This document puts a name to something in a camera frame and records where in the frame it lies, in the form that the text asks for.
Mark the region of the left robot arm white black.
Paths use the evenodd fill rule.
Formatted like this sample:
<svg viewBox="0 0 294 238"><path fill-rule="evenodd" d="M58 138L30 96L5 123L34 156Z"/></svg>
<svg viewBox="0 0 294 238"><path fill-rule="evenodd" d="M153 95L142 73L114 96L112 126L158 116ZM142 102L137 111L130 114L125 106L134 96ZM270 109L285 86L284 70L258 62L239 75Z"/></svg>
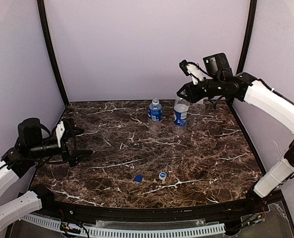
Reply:
<svg viewBox="0 0 294 238"><path fill-rule="evenodd" d="M73 119L62 119L50 131L38 118L28 118L17 129L15 145L0 160L0 198L32 167L65 163L75 167L93 153L77 148L76 136L82 134L84 129L76 127ZM51 206L54 197L46 186L38 184L17 199L0 206L0 233L25 215Z"/></svg>

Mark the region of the small clear bottle white cap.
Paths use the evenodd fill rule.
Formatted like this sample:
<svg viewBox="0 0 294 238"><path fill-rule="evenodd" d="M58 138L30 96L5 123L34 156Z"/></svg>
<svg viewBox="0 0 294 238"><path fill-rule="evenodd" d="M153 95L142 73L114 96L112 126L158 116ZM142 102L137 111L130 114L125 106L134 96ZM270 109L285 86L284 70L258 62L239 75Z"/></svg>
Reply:
<svg viewBox="0 0 294 238"><path fill-rule="evenodd" d="M199 112L203 112L203 111L205 111L206 106L205 106L205 103L204 103L204 99L201 99L201 100L199 100L199 101L196 102L196 103L193 103L193 104L192 104L192 107L193 107L195 110L199 111Z"/></svg>

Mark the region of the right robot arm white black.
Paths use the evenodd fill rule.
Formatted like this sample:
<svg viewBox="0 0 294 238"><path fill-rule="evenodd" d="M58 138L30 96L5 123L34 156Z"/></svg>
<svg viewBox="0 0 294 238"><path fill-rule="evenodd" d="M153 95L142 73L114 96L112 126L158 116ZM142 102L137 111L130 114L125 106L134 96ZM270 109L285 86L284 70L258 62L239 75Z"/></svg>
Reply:
<svg viewBox="0 0 294 238"><path fill-rule="evenodd" d="M180 69L192 81L183 85L177 95L190 103L217 96L235 98L255 106L276 119L294 135L294 103L268 86L262 79L246 72L233 74L227 57L219 53L203 58L207 76L194 62L183 60ZM294 174L294 140L282 159L247 193L250 199L261 199Z"/></svg>

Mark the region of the Pepsi bottle blue label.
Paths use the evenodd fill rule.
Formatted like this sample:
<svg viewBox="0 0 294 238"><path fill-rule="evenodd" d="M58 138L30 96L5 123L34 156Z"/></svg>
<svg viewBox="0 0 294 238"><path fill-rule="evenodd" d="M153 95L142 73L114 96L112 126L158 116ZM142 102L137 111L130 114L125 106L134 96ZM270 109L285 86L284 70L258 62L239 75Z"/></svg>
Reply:
<svg viewBox="0 0 294 238"><path fill-rule="evenodd" d="M175 134L183 134L186 130L187 112L189 110L189 102L181 97L177 97L174 104L174 122L173 132Z"/></svg>

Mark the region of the white blue bottle cap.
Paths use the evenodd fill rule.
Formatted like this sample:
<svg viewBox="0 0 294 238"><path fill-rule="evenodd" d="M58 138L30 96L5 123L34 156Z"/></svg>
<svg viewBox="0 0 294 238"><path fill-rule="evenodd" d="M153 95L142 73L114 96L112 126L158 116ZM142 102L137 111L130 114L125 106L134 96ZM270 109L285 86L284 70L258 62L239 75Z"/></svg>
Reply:
<svg viewBox="0 0 294 238"><path fill-rule="evenodd" d="M161 179L161 180L165 180L166 177L167 177L167 174L166 174L165 172L161 172L161 173L159 173L159 179Z"/></svg>

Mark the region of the Pocari Sweat bottle blue label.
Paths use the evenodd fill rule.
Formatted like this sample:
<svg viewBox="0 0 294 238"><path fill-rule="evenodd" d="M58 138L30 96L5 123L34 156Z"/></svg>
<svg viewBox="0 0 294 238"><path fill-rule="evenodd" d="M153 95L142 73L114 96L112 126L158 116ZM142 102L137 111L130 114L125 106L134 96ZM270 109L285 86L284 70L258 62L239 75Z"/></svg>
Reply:
<svg viewBox="0 0 294 238"><path fill-rule="evenodd" d="M148 128L151 134L158 134L161 131L163 119L163 107L160 100L155 97L148 107Z"/></svg>

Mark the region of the blue Pepsi bottle cap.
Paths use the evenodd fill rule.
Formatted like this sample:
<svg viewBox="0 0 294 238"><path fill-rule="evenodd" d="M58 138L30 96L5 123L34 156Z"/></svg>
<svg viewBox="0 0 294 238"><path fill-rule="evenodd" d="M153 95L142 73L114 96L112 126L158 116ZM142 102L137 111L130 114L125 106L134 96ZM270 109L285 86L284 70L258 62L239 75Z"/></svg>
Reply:
<svg viewBox="0 0 294 238"><path fill-rule="evenodd" d="M143 176L142 175L136 175L134 179L135 179L136 182L142 182L143 181Z"/></svg>

